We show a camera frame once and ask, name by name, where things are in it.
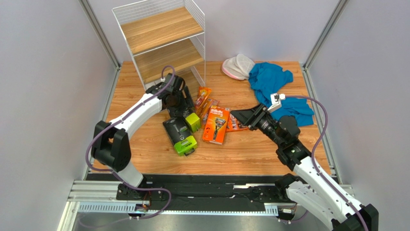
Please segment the black green razor box large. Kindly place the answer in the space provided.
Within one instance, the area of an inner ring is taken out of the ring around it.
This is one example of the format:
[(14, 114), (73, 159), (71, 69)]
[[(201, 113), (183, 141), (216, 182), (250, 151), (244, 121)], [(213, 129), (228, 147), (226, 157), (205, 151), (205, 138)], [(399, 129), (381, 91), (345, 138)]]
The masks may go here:
[(188, 86), (185, 86), (182, 90), (182, 96), (184, 97), (184, 109), (182, 111), (182, 117), (190, 131), (192, 133), (197, 132), (201, 128), (201, 122), (199, 116), (196, 114), (195, 105)]

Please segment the black green razor box small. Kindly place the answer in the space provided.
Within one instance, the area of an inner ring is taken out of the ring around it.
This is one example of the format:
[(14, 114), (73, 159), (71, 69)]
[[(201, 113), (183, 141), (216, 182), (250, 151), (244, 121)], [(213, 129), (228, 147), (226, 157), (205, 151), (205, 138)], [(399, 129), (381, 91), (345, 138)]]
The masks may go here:
[(162, 124), (179, 156), (189, 156), (195, 152), (197, 141), (182, 117), (172, 117)]

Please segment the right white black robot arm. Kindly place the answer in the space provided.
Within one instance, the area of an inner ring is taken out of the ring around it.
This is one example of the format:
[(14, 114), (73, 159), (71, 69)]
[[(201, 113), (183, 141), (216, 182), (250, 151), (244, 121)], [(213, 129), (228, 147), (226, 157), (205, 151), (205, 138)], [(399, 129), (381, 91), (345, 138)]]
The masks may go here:
[(269, 137), (278, 146), (280, 162), (296, 173), (275, 182), (286, 198), (304, 207), (331, 231), (379, 229), (378, 210), (361, 203), (322, 170), (313, 152), (299, 140), (300, 129), (294, 116), (276, 120), (262, 104), (231, 114), (250, 130), (258, 129)]

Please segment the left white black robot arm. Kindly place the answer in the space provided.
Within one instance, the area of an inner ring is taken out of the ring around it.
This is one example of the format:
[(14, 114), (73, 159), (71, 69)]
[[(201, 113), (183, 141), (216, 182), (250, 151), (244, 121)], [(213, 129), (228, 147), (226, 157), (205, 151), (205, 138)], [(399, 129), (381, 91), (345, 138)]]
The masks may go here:
[(122, 115), (110, 122), (98, 122), (87, 155), (107, 166), (128, 186), (139, 187), (144, 176), (131, 162), (129, 140), (152, 116), (182, 106), (187, 89), (182, 77), (169, 73), (163, 82), (149, 87)]

